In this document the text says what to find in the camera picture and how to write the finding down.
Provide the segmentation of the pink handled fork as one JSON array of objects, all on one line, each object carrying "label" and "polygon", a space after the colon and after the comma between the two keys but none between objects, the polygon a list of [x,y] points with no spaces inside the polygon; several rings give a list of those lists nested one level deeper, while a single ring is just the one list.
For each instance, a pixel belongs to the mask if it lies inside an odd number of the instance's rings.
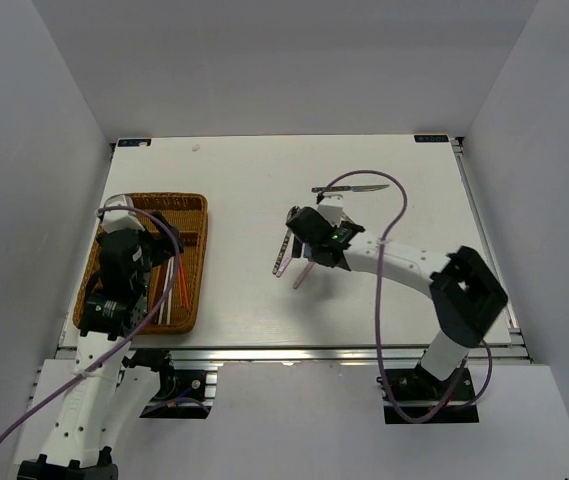
[{"label": "pink handled fork", "polygon": [[310,271],[313,269],[314,266],[315,263],[312,261],[308,261],[306,263],[304,268],[300,271],[300,273],[293,282],[292,288],[294,290],[297,290],[303,284],[303,282],[305,281],[305,279],[307,278],[308,274],[310,273]]}]

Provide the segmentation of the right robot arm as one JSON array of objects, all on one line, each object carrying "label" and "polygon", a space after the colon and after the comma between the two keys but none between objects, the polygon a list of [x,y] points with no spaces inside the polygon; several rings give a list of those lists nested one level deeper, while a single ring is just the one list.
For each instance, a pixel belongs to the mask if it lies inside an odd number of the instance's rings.
[{"label": "right robot arm", "polygon": [[329,222],[312,207],[291,210],[287,228],[300,255],[327,268],[379,274],[430,299],[439,331],[416,367],[415,384],[436,399],[452,385],[454,370],[479,346],[508,303],[496,276],[474,249],[448,254],[381,240],[355,223]]}]

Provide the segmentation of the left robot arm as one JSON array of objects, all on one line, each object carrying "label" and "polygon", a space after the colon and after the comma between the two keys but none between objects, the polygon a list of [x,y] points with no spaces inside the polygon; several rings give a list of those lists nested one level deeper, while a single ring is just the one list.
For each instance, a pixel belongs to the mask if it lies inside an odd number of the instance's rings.
[{"label": "left robot arm", "polygon": [[37,458],[21,462],[20,479],[115,479],[115,449],[152,399],[169,396],[175,374],[165,351],[128,352],[133,335],[157,313],[149,308],[153,268],[177,261],[184,247],[159,212],[149,232],[133,207],[106,207],[97,241],[99,269],[84,292],[73,386]]}]

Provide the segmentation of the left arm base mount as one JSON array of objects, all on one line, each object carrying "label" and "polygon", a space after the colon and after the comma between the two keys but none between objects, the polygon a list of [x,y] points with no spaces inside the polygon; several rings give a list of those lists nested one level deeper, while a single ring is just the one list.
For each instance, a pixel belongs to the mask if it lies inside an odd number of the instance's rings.
[{"label": "left arm base mount", "polygon": [[175,366],[169,350],[136,350],[122,361],[124,372],[149,369],[159,381],[157,392],[142,410],[145,419],[207,419],[207,371]]}]

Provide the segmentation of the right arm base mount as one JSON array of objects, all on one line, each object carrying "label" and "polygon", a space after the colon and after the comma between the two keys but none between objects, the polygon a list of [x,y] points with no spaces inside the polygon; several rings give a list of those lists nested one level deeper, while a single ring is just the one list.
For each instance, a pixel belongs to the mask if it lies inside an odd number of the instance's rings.
[{"label": "right arm base mount", "polygon": [[[428,414],[444,397],[452,380],[436,385],[419,377],[411,368],[386,369],[385,374],[393,396],[404,411],[411,417]],[[455,390],[446,397],[446,404],[434,415],[431,424],[477,424],[480,420],[476,401],[476,391],[469,369],[465,367]]]}]

